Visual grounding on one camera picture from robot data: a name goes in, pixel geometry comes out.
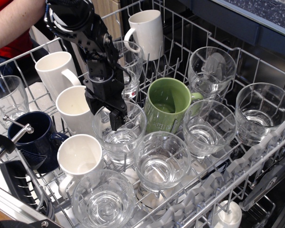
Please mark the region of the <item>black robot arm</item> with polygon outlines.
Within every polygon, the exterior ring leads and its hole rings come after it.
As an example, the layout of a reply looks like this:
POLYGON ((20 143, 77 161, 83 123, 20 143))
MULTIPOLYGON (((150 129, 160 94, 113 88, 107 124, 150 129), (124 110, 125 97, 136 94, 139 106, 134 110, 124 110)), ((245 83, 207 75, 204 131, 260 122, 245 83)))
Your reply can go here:
POLYGON ((58 37, 75 43, 86 63, 85 98, 93 114, 107 108, 112 130, 125 124, 127 108, 122 91, 127 73, 101 17, 89 0, 47 0, 45 22, 58 37))

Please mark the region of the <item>person forearm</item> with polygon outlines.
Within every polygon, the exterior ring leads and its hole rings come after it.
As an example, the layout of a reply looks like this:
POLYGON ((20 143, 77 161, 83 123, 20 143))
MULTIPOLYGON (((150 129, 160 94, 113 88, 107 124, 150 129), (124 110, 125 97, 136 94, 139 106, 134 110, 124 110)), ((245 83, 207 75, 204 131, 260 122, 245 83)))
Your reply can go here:
POLYGON ((0 11, 0 48, 35 25, 45 13, 44 0, 14 0, 0 11))

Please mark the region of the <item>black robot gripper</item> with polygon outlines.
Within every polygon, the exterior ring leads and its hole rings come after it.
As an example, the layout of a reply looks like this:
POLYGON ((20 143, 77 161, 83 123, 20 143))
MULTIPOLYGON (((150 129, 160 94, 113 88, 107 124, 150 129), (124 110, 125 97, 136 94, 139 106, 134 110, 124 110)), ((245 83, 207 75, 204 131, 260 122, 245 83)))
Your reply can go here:
POLYGON ((90 53, 84 54, 83 59, 88 68, 88 76, 83 81, 88 106, 93 114, 103 106, 109 109, 111 128, 117 131, 127 118, 125 101, 121 95, 124 76, 118 64, 119 55, 90 53))

